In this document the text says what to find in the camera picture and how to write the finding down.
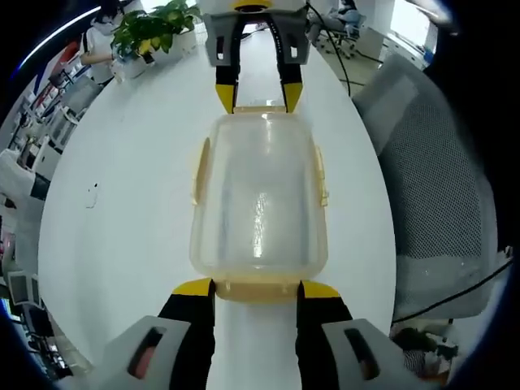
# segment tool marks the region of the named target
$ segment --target black cable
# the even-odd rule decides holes
[[[349,96],[350,96],[350,81],[349,81],[349,75],[347,75],[347,70],[345,69],[345,65],[343,64],[343,61],[341,60],[340,51],[336,47],[336,43],[334,43],[334,40],[332,39],[331,32],[329,31],[328,27],[325,25],[325,21],[323,20],[323,17],[319,14],[319,12],[316,11],[316,8],[314,8],[310,2],[307,2],[307,6],[310,7],[312,11],[319,17],[319,21],[322,23],[322,27],[325,30],[325,32],[328,35],[328,39],[332,43],[332,47],[334,47],[334,51],[336,52],[336,56],[340,60],[341,68],[343,69],[344,78],[347,80],[347,87],[349,87]]]
[[[357,81],[347,81],[345,79],[338,79],[339,81],[341,81],[342,83],[349,83],[349,84],[354,84],[354,85],[361,85],[362,87],[364,87],[366,84],[363,84],[363,83],[358,83]]]
[[[259,31],[264,31],[267,29],[267,26],[261,27],[257,30],[253,30],[252,32],[243,32],[240,39],[244,40],[245,38],[251,37],[253,34],[258,33]]]
[[[413,313],[410,315],[407,315],[403,318],[396,319],[395,321],[392,321],[392,324],[394,323],[402,323],[403,321],[413,319],[421,314],[426,313],[427,311],[433,310],[438,306],[443,305],[444,303],[448,303],[450,301],[453,301],[454,299],[457,299],[459,297],[462,297],[463,295],[466,295],[467,293],[471,293],[473,290],[479,288],[483,284],[487,283],[489,280],[493,279],[495,276],[500,274],[503,270],[505,270],[507,267],[509,267],[513,263],[513,260],[509,260],[506,264],[498,268],[495,272],[490,274],[489,276],[485,277],[484,279],[480,280],[477,284],[474,284],[473,286],[467,288],[466,290],[462,290],[458,292],[457,294],[452,295],[451,297],[447,297],[443,299],[442,301],[438,301],[437,303],[434,303],[433,305],[429,305],[426,309],[422,309],[418,311],[417,313]]]
[[[359,51],[358,49],[356,49],[356,52],[361,55],[362,57],[366,58],[366,59],[370,59],[372,61],[375,61],[377,63],[383,63],[383,61],[380,61],[378,60],[377,58],[374,58],[374,57],[371,57],[370,55],[366,55],[366,54],[363,54],[361,51]]]

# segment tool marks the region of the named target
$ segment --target plastic food container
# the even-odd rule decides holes
[[[297,115],[219,119],[202,147],[193,202],[191,262],[227,290],[294,290],[327,261],[321,155]]]

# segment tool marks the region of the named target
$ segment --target white flower pot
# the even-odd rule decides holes
[[[123,74],[126,79],[135,79],[146,70],[146,62],[142,57],[123,63]]]
[[[152,54],[152,57],[154,57],[155,63],[158,65],[178,63],[182,59],[182,50],[176,45],[174,40],[168,53],[164,53],[163,49],[159,49]]]
[[[183,57],[189,55],[197,47],[197,36],[195,30],[183,32],[180,35],[174,35],[172,44],[168,54],[162,49],[153,53],[155,63],[158,65],[167,65],[178,63]]]
[[[179,46],[183,57],[189,55],[197,47],[195,30],[183,32],[173,37],[173,45]]]

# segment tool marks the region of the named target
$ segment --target office chair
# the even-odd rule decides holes
[[[350,32],[346,31],[330,31],[332,35],[332,39],[338,48],[338,51],[341,55],[346,57],[347,59],[351,59],[354,55],[356,55],[356,43],[358,42],[359,37],[362,35],[362,30],[364,30],[363,24],[366,21],[366,16],[360,15],[359,27],[352,27]],[[336,52],[332,50],[325,50],[327,54],[335,54]]]
[[[379,158],[396,237],[394,318],[477,284],[496,269],[493,194],[470,135],[436,85],[399,55],[354,104]],[[491,284],[421,317],[477,315]]]
[[[56,106],[52,119],[45,126],[45,132],[59,153],[65,149],[78,123],[76,117],[67,107],[61,104]]]

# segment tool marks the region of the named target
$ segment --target white round table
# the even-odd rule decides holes
[[[242,42],[237,105],[282,102],[269,32]],[[392,215],[366,129],[344,87],[311,48],[297,113],[313,129],[330,193],[328,261],[316,278],[354,318],[388,333],[396,283]],[[94,365],[106,343],[171,290],[203,277],[189,261],[190,192],[204,138],[224,115],[206,52],[110,83],[68,142],[41,224],[41,296]],[[296,305],[216,298],[208,388],[299,388]]]

